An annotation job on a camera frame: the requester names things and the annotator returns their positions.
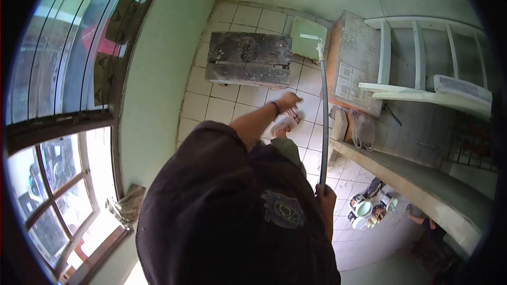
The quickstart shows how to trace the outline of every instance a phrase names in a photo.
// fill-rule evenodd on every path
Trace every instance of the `plastic bag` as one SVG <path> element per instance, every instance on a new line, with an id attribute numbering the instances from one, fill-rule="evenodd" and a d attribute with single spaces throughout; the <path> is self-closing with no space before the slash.
<path id="1" fill-rule="evenodd" d="M 367 113 L 351 110 L 351 117 L 354 129 L 352 130 L 352 141 L 356 148 L 365 148 L 373 151 L 375 141 L 375 119 Z"/>

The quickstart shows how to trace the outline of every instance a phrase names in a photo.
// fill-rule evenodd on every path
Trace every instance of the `window sill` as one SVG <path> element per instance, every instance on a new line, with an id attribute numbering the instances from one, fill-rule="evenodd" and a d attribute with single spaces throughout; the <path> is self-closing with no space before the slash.
<path id="1" fill-rule="evenodd" d="M 131 233 L 132 230 L 126 230 L 118 226 L 75 271 L 68 280 L 67 285 L 85 285 L 89 283 L 105 261 Z"/>

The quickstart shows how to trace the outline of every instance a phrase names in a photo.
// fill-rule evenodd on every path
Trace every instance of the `sandal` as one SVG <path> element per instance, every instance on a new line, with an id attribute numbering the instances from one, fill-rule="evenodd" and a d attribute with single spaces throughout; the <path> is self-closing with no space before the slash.
<path id="1" fill-rule="evenodd" d="M 301 122 L 301 120 L 303 119 L 302 112 L 295 109 L 293 109 L 293 111 L 295 113 L 295 116 L 298 117 L 299 121 Z M 299 124 L 298 122 L 296 122 L 295 118 L 289 112 L 286 111 L 275 119 L 275 125 L 270 130 L 271 136 L 276 137 L 275 131 L 277 131 L 280 128 L 280 126 L 285 123 L 288 124 L 290 131 L 294 130 L 294 128 L 297 127 Z"/>

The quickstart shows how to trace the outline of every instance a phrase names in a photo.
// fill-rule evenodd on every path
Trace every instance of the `wooden table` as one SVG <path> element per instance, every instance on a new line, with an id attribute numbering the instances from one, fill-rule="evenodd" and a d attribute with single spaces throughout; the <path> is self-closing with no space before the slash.
<path id="1" fill-rule="evenodd" d="M 205 78 L 220 84 L 287 88 L 291 53 L 289 36 L 212 32 Z"/>

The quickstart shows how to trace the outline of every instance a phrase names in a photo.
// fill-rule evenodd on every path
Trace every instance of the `paint bucket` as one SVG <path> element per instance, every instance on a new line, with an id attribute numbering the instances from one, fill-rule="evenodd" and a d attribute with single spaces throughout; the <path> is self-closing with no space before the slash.
<path id="1" fill-rule="evenodd" d="M 358 217 L 364 217 L 372 213 L 371 201 L 364 198 L 362 194 L 357 194 L 350 200 L 350 207 Z"/>
<path id="2" fill-rule="evenodd" d="M 380 203 L 385 207 L 388 212 L 398 213 L 396 211 L 396 205 L 398 205 L 398 200 L 394 197 L 389 196 L 389 194 L 384 194 L 383 192 L 379 192 Z"/>
<path id="3" fill-rule="evenodd" d="M 355 230 L 366 230 L 368 228 L 368 219 L 356 216 L 353 211 L 349 212 L 347 219 L 349 219 L 352 228 Z"/>

